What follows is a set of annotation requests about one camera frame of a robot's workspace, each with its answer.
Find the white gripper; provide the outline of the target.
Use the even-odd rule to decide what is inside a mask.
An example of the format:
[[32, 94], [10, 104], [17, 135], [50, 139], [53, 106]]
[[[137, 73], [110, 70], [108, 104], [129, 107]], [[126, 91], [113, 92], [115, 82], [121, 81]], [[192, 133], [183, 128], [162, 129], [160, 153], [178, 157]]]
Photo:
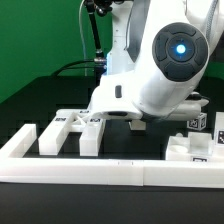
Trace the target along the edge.
[[162, 114], [158, 108], [149, 113], [144, 112], [133, 102], [135, 94], [133, 81], [131, 73], [103, 75], [99, 86], [93, 91], [88, 106], [92, 117], [146, 122], [154, 120], [187, 121], [195, 119], [201, 112], [200, 103], [192, 100], [183, 100], [167, 114]]

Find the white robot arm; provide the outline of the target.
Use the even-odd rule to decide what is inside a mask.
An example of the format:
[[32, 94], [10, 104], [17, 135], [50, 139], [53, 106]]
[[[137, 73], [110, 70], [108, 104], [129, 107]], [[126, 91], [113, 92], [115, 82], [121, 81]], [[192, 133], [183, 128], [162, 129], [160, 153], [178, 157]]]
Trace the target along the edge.
[[108, 58], [94, 90], [94, 117], [191, 120], [191, 99], [224, 33], [224, 0], [132, 0], [125, 49]]

